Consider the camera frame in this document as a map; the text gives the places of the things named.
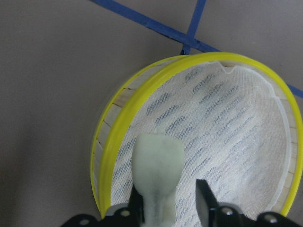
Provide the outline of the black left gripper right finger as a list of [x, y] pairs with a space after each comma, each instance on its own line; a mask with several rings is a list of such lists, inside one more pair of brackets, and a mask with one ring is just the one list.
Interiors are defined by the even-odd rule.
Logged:
[[200, 220], [213, 220], [219, 206], [206, 180], [196, 180], [196, 210]]

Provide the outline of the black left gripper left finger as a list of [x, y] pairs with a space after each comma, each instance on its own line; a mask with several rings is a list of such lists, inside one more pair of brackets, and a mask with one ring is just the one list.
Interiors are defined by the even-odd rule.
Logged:
[[145, 223], [143, 197], [139, 194], [134, 185], [132, 186], [127, 208], [136, 224]]

